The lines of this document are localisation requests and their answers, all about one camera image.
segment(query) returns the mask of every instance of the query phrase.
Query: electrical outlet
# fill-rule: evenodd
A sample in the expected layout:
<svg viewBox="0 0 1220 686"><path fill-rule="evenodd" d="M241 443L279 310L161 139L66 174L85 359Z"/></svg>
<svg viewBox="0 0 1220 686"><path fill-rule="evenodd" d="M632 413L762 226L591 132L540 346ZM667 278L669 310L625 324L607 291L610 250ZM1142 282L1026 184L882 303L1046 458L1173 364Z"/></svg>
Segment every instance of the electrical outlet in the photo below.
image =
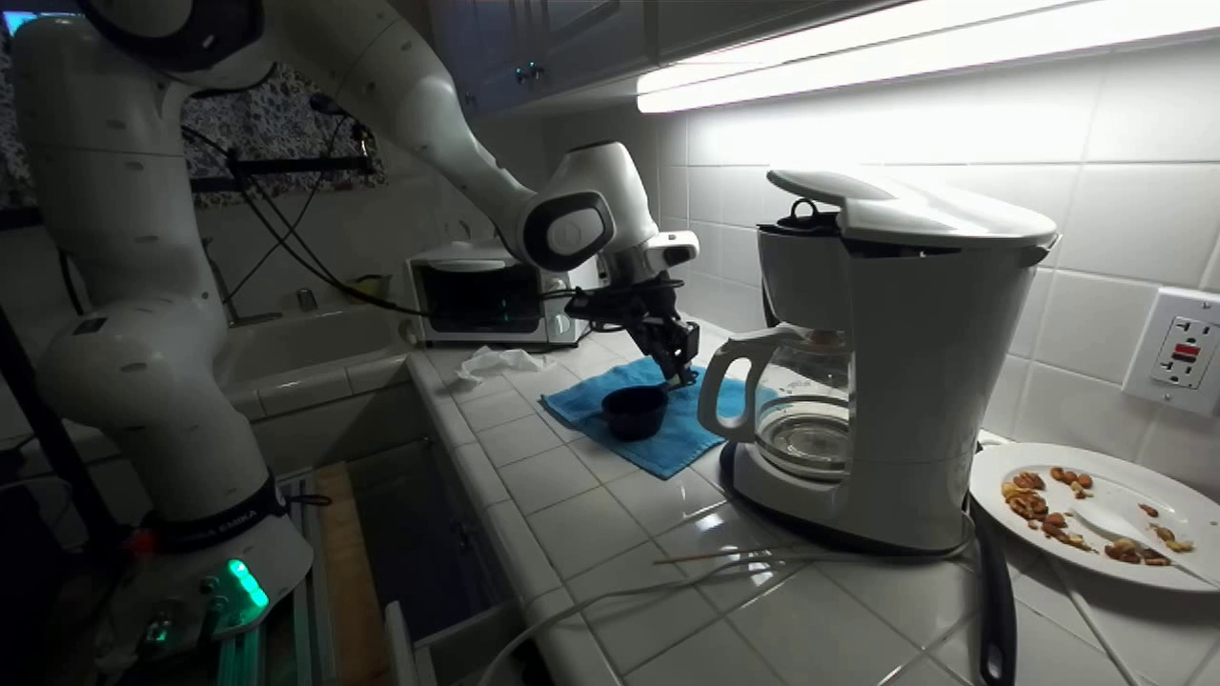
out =
<svg viewBox="0 0 1220 686"><path fill-rule="evenodd" d="M1123 393L1212 414L1220 399L1220 297L1159 291Z"/></svg>

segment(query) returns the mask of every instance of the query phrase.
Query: carafe handle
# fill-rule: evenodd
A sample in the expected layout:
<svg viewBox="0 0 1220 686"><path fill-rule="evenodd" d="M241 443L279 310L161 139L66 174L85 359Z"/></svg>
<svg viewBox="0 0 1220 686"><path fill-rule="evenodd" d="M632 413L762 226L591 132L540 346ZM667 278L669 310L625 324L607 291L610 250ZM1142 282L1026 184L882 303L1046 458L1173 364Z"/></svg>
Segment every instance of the carafe handle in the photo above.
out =
<svg viewBox="0 0 1220 686"><path fill-rule="evenodd" d="M751 334L738 334L738 338L729 338L704 376L700 376L700 393L697 393L697 419L700 425L710 425L714 434L721 437L733 437L733 443L751 443L756 437L756 413L760 413L760 376L765 368L765 360L772 359L772 346L781 346L786 338L799 338L790 324L781 326L768 326L768 333L751 333ZM721 414L721 386L725 386L725 373L733 360L746 359L751 368L746 368L746 381L744 381L744 413L738 414Z"/></svg>

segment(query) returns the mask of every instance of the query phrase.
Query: green light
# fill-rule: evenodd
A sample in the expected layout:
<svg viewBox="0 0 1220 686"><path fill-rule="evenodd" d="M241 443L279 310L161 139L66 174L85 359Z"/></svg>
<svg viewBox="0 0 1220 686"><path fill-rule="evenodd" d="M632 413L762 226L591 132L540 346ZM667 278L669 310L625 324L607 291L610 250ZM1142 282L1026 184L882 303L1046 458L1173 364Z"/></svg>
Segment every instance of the green light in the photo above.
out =
<svg viewBox="0 0 1220 686"><path fill-rule="evenodd" d="M272 604L263 583L256 579L256 570L253 570L242 560L228 560L228 576L237 579L237 587L242 589L242 598L247 598L256 611L266 611L266 604Z"/></svg>

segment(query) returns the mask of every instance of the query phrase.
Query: coffee maker lid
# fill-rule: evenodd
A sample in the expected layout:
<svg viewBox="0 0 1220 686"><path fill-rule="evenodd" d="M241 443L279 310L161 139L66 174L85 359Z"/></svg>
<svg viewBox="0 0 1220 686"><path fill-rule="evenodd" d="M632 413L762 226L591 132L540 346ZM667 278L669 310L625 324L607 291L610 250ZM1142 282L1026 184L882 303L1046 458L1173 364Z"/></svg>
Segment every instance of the coffee maker lid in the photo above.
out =
<svg viewBox="0 0 1220 686"><path fill-rule="evenodd" d="M840 204L843 241L907 247L1049 244L1054 222L972 192L861 166L765 172L790 193Z"/></svg>

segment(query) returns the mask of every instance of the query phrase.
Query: tile backsplash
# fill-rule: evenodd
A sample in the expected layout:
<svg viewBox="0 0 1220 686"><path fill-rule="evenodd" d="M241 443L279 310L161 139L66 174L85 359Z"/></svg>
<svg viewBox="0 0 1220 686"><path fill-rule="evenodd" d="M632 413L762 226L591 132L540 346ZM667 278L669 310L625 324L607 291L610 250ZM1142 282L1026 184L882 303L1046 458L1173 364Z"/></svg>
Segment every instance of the tile backsplash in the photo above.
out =
<svg viewBox="0 0 1220 686"><path fill-rule="evenodd" d="M1155 286L1220 294L1220 42L1046 59L889 86L550 124L552 153L620 137L660 226L695 230L682 303L762 326L760 222L790 211L765 166L882 164L1059 222L1026 297L987 425L1119 453L1220 495L1220 419L1119 393Z"/></svg>

